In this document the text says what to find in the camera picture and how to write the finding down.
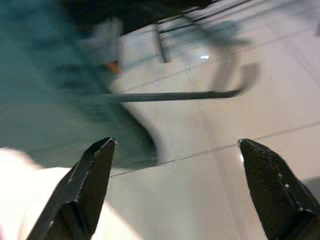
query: floor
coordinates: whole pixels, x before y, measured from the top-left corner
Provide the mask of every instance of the floor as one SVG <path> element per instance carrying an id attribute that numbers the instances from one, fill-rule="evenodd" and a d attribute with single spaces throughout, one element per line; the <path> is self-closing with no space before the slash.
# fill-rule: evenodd
<path id="1" fill-rule="evenodd" d="M 316 0 L 253 0 L 205 21 L 213 45 L 194 28 L 167 33 L 166 64 L 151 26 L 122 39 L 123 73 L 113 86 L 118 92 L 231 89 L 241 80 L 241 66 L 257 64 L 259 70 L 255 84 L 238 97 L 128 104 L 152 128 L 161 163 L 114 171 L 107 201 L 142 239 L 266 240 L 238 139 L 278 152 L 299 178 L 319 176 L 319 12 Z M 228 82 L 221 83 L 217 70 L 225 59 L 219 43 L 227 41 L 228 57 L 236 61 Z"/>

